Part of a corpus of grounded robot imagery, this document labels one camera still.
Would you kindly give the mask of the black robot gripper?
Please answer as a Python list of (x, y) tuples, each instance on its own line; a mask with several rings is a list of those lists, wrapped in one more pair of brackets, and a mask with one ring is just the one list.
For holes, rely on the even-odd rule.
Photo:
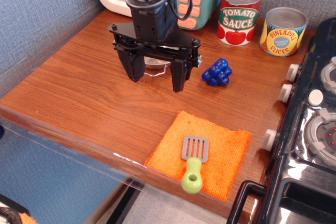
[[(198, 49), (201, 41), (179, 28), (174, 2), (150, 4), (148, 2), (127, 3), (131, 10), (131, 23), (112, 24), (109, 27), (115, 40), (128, 38), (139, 45), (152, 46), (153, 49), (186, 48), (193, 67), (199, 67), (201, 56)], [(117, 49), (119, 59), (133, 82), (144, 75), (146, 66), (140, 49)], [(190, 78), (192, 65), (186, 61), (172, 62), (171, 74), (174, 92), (183, 91), (185, 82)]]

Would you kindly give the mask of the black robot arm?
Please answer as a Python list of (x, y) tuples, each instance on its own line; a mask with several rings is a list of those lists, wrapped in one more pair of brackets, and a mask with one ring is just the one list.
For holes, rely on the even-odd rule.
[(132, 22), (112, 24), (114, 48), (133, 82), (145, 73), (145, 57), (168, 61), (171, 64), (173, 90), (183, 91), (185, 81), (194, 67), (199, 67), (202, 56), (198, 53), (201, 41), (184, 32), (178, 21), (186, 20), (177, 13), (177, 0), (125, 0), (130, 7)]

